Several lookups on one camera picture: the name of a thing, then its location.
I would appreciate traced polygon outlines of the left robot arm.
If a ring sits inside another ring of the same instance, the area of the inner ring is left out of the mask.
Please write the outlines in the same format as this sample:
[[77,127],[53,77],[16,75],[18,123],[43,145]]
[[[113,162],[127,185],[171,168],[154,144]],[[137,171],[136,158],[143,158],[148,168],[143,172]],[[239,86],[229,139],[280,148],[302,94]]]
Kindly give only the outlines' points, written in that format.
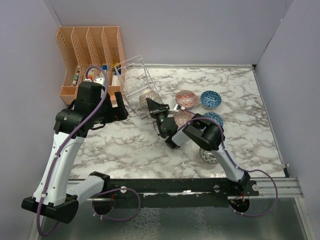
[[103,85],[91,81],[79,85],[76,99],[55,117],[53,145],[46,169],[34,194],[23,199],[23,209],[68,224],[87,199],[96,194],[103,198],[110,193],[110,177],[96,171],[74,187],[67,185],[88,132],[127,119],[121,92],[114,95],[116,107]]

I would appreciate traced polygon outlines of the red patterned bowl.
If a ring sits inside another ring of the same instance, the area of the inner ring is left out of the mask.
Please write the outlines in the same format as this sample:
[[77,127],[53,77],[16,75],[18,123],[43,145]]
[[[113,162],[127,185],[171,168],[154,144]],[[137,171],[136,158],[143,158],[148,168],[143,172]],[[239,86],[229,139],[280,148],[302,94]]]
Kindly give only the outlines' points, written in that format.
[[180,107],[191,109],[196,105],[198,98],[196,94],[190,90],[181,90],[175,95],[175,101]]

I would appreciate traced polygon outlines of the brown patterned bowl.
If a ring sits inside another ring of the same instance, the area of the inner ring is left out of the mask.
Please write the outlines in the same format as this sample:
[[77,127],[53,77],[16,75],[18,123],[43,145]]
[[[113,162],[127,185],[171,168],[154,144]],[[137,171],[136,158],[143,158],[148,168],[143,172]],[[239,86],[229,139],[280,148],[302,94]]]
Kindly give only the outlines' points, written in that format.
[[142,95],[139,96],[139,104],[141,107],[144,107],[147,105],[147,98],[151,100],[156,100],[159,98],[159,94],[155,90],[146,89],[142,92]]

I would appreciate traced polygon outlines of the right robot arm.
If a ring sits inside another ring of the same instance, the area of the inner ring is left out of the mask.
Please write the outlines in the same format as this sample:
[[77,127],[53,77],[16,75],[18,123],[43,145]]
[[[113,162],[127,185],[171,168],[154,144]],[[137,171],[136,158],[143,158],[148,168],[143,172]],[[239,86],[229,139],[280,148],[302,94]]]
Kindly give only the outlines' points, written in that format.
[[195,114],[183,126],[178,127],[173,117],[177,111],[170,110],[169,105],[158,103],[146,98],[146,103],[151,118],[155,119],[160,137],[171,149],[178,149],[191,140],[201,149],[209,151],[222,166],[229,182],[230,191],[240,196],[248,189],[250,175],[241,168],[225,144],[224,130],[219,123],[211,118]]

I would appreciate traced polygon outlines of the pink patterned bowl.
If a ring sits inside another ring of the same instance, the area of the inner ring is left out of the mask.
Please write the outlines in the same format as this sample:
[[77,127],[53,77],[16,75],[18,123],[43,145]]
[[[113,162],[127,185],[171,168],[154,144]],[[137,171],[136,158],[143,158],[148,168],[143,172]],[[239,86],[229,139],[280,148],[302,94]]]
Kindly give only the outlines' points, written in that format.
[[178,114],[173,116],[174,121],[178,128],[183,127],[193,117],[194,117],[194,114],[186,111],[180,111]]

